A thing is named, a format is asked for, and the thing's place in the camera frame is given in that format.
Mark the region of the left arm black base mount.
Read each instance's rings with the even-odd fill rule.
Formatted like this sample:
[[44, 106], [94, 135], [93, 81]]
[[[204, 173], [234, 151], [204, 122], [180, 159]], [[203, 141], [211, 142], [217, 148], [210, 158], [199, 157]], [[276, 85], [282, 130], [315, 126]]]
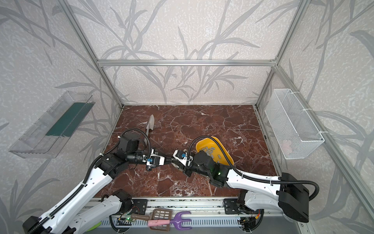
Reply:
[[116, 215], [137, 214], [144, 215], [146, 212], [148, 200], [147, 199], [133, 199], [132, 196], [123, 191], [117, 190], [113, 196], [119, 198], [121, 206]]

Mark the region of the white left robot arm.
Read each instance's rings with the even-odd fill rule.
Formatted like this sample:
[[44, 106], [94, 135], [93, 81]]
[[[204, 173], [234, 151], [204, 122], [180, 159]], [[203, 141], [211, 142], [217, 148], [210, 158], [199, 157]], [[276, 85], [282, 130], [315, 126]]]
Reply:
[[135, 128], [124, 131], [112, 150], [91, 163], [83, 181], [73, 191], [40, 217], [31, 216], [23, 223], [24, 232], [82, 234], [108, 216], [131, 211], [132, 196], [123, 190], [114, 192], [85, 212], [81, 210], [129, 164], [145, 164], [151, 153], [152, 147], [146, 133]]

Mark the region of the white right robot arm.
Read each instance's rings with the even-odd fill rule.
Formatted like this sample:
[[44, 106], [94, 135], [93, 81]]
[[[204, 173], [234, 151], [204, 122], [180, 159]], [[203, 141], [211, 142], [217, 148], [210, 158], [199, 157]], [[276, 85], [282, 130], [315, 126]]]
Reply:
[[269, 177], [234, 170], [216, 163], [204, 151], [183, 160], [186, 175], [197, 173], [208, 177], [215, 187], [244, 190], [239, 204], [250, 210], [279, 210], [292, 220], [309, 222], [309, 190], [299, 181], [289, 182], [294, 177], [288, 173]]

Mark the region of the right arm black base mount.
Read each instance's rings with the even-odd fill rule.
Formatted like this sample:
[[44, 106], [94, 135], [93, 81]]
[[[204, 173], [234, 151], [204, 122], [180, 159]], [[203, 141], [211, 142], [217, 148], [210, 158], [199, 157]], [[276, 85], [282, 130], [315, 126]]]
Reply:
[[245, 205], [245, 195], [247, 190], [241, 190], [239, 196], [236, 199], [224, 199], [223, 207], [226, 215], [252, 215], [253, 210]]

